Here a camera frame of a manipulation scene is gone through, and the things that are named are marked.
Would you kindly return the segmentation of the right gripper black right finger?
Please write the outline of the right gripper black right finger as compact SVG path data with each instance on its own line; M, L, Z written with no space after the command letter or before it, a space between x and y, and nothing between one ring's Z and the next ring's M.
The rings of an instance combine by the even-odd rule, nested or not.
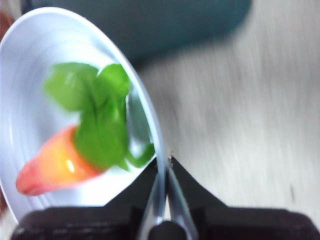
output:
M170 169L200 240L318 240L312 220L278 208L227 206L200 185L174 158Z

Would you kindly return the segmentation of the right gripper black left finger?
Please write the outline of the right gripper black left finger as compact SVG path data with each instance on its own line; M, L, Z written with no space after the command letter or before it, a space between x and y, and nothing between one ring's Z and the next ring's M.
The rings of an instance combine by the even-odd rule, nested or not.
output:
M50 207L28 213L13 240L134 240L154 182L152 161L120 194L104 206Z

